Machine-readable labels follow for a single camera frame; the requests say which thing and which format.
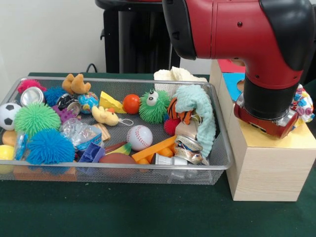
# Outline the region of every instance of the red robot arm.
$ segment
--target red robot arm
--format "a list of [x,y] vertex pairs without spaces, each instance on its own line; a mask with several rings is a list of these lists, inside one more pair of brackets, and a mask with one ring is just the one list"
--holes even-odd
[[[272,134],[264,120],[275,126],[278,119],[289,116],[315,39],[315,12],[309,0],[162,2],[169,35],[180,56],[244,61],[245,87],[239,103],[248,116],[237,109],[235,115]],[[286,135],[296,118],[293,114],[292,124],[281,128],[284,134],[277,136]]]

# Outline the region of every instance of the baseball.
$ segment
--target baseball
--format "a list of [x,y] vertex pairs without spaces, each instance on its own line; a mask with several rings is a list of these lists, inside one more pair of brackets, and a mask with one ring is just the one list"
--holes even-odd
[[153,134],[146,126],[137,125],[128,131],[126,140],[134,151],[139,152],[152,145]]

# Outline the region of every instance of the wire mesh tray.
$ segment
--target wire mesh tray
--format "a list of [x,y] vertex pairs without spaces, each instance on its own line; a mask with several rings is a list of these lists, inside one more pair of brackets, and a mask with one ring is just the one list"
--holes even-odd
[[[64,78],[31,77],[18,80],[8,92],[1,104],[19,101],[17,87],[21,81],[36,79],[43,86],[61,86]],[[78,182],[119,182],[119,183],[155,183],[155,184],[205,184],[214,185],[224,170],[231,166],[233,153],[228,139],[223,115],[213,85],[206,82],[174,82],[129,79],[85,79],[91,83],[91,91],[100,95],[104,91],[115,99],[122,101],[127,94],[143,95],[151,89],[164,89],[170,95],[181,85],[199,84],[210,96],[213,112],[216,117],[216,139],[212,151],[207,158],[210,165],[139,165],[139,164],[107,164],[107,163],[76,163],[65,162],[55,165],[30,165],[26,161],[0,160],[0,179],[30,181],[78,181]],[[153,144],[169,136],[161,124],[152,125],[144,122],[138,115],[119,114],[122,119],[131,119],[134,125],[145,125],[154,135]],[[82,115],[82,121],[95,124],[92,116]],[[105,147],[125,141],[130,127],[123,124],[107,126],[111,139]],[[7,174],[2,170],[12,169]]]

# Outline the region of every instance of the green fuzzy toy with googly eyes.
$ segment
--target green fuzzy toy with googly eyes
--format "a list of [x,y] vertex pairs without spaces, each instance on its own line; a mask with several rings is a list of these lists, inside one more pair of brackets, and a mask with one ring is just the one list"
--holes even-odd
[[140,98],[139,116],[151,124],[163,123],[169,104],[170,97],[166,91],[151,90]]

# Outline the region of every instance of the teal knitted cloth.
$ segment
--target teal knitted cloth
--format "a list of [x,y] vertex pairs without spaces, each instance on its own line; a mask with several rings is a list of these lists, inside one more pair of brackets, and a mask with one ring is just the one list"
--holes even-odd
[[183,85],[177,89],[176,112],[181,113],[195,109],[203,118],[197,128],[197,141],[203,146],[202,156],[208,157],[215,138],[216,124],[211,101],[200,85]]

